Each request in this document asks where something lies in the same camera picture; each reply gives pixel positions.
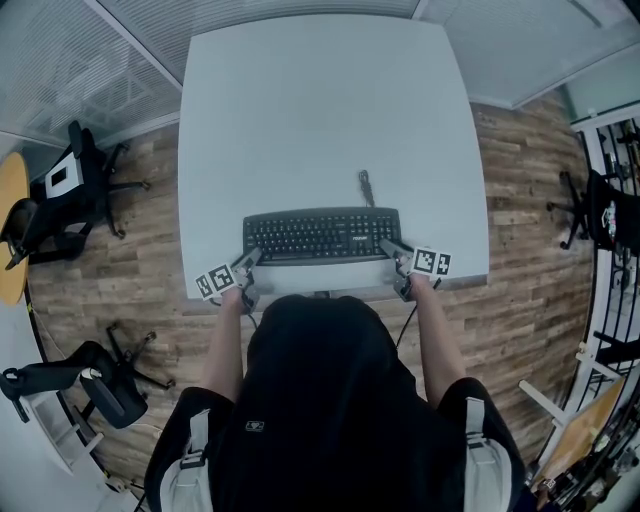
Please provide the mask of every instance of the logo patch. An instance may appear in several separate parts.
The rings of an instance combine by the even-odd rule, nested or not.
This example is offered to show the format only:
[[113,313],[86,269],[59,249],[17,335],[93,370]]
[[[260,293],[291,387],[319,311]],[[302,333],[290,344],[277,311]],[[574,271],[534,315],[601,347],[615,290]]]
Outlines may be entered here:
[[262,432],[264,430],[264,421],[247,421],[244,429],[247,432]]

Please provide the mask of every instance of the human arm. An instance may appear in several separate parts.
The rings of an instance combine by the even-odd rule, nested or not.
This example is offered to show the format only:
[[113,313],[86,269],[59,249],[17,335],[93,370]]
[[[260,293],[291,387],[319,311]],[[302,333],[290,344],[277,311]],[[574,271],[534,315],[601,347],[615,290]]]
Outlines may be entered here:
[[429,403],[437,408],[447,389],[466,376],[464,361],[429,278],[421,274],[409,278],[418,308],[425,392]]
[[242,290],[231,288],[222,294],[213,337],[204,362],[199,386],[235,403],[242,385],[240,316]]

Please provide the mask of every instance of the office chair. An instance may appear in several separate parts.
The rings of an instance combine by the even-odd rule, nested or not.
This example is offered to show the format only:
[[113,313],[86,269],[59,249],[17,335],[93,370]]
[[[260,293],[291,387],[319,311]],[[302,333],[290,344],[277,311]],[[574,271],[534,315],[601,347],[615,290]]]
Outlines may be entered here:
[[155,333],[149,333],[135,352],[123,353],[113,335],[116,329],[116,324],[107,328],[115,360],[99,343],[85,341],[62,361],[5,370],[0,375],[0,389],[13,402],[22,421],[26,423],[29,419],[20,404],[20,397],[68,389],[78,376],[90,398],[80,413],[84,421],[97,407],[104,418],[118,429],[131,425],[147,411],[146,396],[138,391],[135,379],[164,390],[175,386],[173,380],[163,384],[135,369],[136,361],[147,344],[155,339]]
[[96,148],[91,132],[87,128],[82,130],[78,121],[73,121],[69,125],[69,140],[71,144],[54,166],[73,152],[73,156],[80,162],[87,198],[95,205],[95,217],[98,220],[105,218],[111,234],[120,239],[124,238],[126,233],[115,227],[109,194],[133,188],[149,190],[150,185],[146,181],[111,183],[111,176],[116,172],[116,159],[122,150],[128,149],[125,144],[116,144],[111,155],[107,157],[105,153]]
[[[640,197],[614,189],[609,184],[609,180],[616,178],[616,175],[602,176],[592,170],[589,173],[587,193],[580,199],[569,173],[562,172],[560,177],[565,179],[569,186],[573,206],[547,203],[547,210],[559,209],[573,214],[569,239],[560,243],[562,249],[568,250],[571,247],[578,227],[582,226],[583,232],[580,238],[586,240],[590,235],[600,249],[613,251],[616,244],[619,244],[620,247],[629,249],[633,254],[640,253],[640,222],[637,220],[640,218]],[[612,203],[615,205],[616,211],[616,234],[613,240],[609,236],[607,226],[602,221],[605,210]]]
[[[34,199],[22,199],[12,207],[0,231],[0,242],[7,242],[11,252],[7,270],[27,256],[31,257],[30,263],[34,265],[77,258],[84,250],[93,225],[102,219],[107,220],[112,235],[123,239],[126,233],[114,225],[109,195],[131,188],[150,188],[144,181],[110,182],[115,173],[115,161],[126,147],[123,144],[116,145],[107,157],[96,148],[91,132],[86,128],[82,130],[77,121],[69,125],[69,138],[71,144],[54,166],[73,152],[80,163],[84,183],[59,197],[40,203]],[[67,230],[73,224],[84,226],[79,232]],[[56,249],[40,252],[40,246],[49,237],[53,237]]]

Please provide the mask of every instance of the floor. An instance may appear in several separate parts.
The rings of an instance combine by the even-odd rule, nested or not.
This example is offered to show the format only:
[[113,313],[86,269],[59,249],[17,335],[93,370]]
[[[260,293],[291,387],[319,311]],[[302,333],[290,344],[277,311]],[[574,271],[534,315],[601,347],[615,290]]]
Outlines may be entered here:
[[[569,219],[562,212],[548,213],[545,205],[567,202],[559,173],[568,170],[584,182],[586,165],[556,95],[517,112],[472,109],[484,166],[491,269],[486,285],[439,293],[469,373],[489,389],[523,458],[531,461],[551,421],[518,389],[518,381],[527,379],[557,402],[565,396],[583,337],[592,275],[591,244],[578,241],[570,251],[561,250]],[[141,385],[149,394],[149,410],[141,424],[125,430],[112,429],[97,412],[93,416],[95,427],[105,433],[97,449],[100,460],[113,474],[139,484],[158,429],[180,391],[199,377],[216,322],[213,306],[186,298],[177,145],[178,128],[168,127],[132,140],[131,150],[121,157],[118,179],[144,178],[152,184],[148,193],[125,192],[114,201],[125,240],[100,226],[79,260],[31,267],[29,277],[51,359],[59,359],[60,351],[71,354],[84,340],[106,343],[104,328],[115,320],[125,347],[134,347],[148,331],[157,332],[139,369],[158,379],[173,378],[177,387],[165,393]],[[411,306],[388,297],[369,301],[396,338]],[[247,321],[245,350],[252,332]],[[415,320],[403,338],[400,358],[423,393]],[[76,388],[66,397],[78,406],[87,401]]]

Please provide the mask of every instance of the keyboard key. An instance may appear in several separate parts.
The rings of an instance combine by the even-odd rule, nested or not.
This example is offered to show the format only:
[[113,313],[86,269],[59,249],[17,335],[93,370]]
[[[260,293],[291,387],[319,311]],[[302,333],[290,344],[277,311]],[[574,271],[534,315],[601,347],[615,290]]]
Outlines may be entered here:
[[271,255],[271,258],[273,261],[297,260],[297,259],[313,258],[313,254],[310,252],[280,253],[280,254]]

